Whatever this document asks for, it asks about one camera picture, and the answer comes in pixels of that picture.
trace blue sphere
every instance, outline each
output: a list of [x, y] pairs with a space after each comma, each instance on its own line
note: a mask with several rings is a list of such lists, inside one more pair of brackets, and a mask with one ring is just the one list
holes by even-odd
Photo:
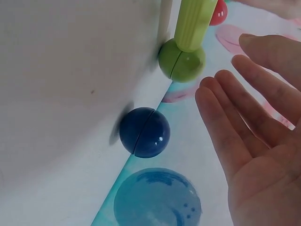
[[130, 111], [120, 122], [119, 135], [123, 146], [139, 158], [160, 154], [170, 139], [165, 116], [149, 107]]
[[189, 180], [165, 168], [132, 174], [114, 200], [120, 226], [197, 226], [201, 214], [200, 199]]

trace fingernail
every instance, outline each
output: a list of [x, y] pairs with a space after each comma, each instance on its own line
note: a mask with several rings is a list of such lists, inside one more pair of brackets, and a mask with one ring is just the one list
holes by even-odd
[[240, 45], [248, 45], [250, 41], [255, 38], [256, 35], [253, 34], [241, 34], [239, 37], [239, 44]]

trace green ball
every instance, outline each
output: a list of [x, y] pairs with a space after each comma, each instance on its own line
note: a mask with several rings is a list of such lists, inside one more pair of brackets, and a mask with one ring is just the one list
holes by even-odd
[[200, 47], [186, 53], [177, 47], [175, 40], [166, 42], [159, 52], [159, 66], [172, 81], [189, 82], [196, 79], [205, 67], [206, 56]]

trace hand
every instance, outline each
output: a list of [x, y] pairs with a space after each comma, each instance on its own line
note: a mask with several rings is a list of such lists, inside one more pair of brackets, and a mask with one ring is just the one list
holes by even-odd
[[301, 0], [234, 0], [243, 4], [262, 8], [284, 19], [301, 17]]
[[239, 43], [250, 58], [237, 55], [233, 66], [295, 129], [268, 115], [231, 72], [201, 81], [196, 102], [228, 182], [232, 220], [236, 226], [301, 225], [301, 43], [246, 34]]

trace red ball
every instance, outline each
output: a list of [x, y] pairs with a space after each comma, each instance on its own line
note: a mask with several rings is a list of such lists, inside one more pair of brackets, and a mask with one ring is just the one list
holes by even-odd
[[222, 22], [226, 20], [227, 15], [228, 15], [227, 4], [224, 2], [224, 0], [218, 0], [209, 25], [211, 26], [220, 25]]

